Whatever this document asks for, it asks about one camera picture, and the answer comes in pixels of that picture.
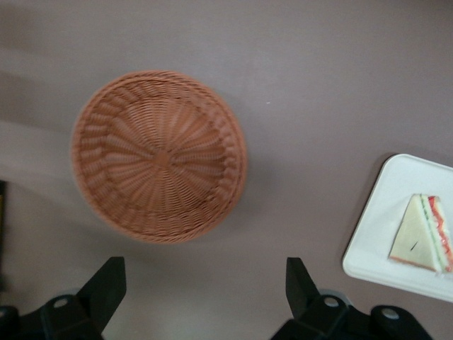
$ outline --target screw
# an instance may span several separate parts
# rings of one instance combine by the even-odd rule
[[[397,312],[395,312],[393,309],[391,308],[384,308],[381,310],[381,313],[388,319],[391,319],[391,320],[397,320],[399,319],[399,315]]]
[[[333,297],[326,297],[324,299],[324,303],[326,305],[328,305],[329,307],[338,307],[340,304],[338,303],[338,301],[336,299],[334,299]]]
[[[57,301],[54,302],[54,308],[60,308],[60,307],[63,307],[65,305],[67,305],[68,303],[68,299],[66,299],[65,297],[63,297],[62,299],[59,299]]]

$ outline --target gray surface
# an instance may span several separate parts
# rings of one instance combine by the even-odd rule
[[[107,339],[269,339],[290,316],[285,258],[300,256],[320,288],[451,339],[453,304],[350,278],[341,258],[390,154],[453,166],[452,15],[447,0],[0,1],[2,303],[31,311],[123,255]],[[246,135],[241,202],[187,244],[118,234],[71,177],[80,108],[141,69],[211,86]]]

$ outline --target sandwich slice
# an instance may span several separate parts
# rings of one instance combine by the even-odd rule
[[[453,271],[452,243],[437,196],[413,195],[390,251],[390,259],[440,273]]]

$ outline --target woven basket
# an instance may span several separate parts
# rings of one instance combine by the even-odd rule
[[[111,226],[177,243],[220,223],[246,178],[246,148],[223,100],[183,74],[126,74],[82,110],[72,140],[76,181]]]

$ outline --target plate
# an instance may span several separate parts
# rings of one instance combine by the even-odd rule
[[[388,259],[409,199],[439,196],[453,234],[453,168],[409,154],[389,158],[369,197],[343,259],[354,278],[453,302],[453,277]]]

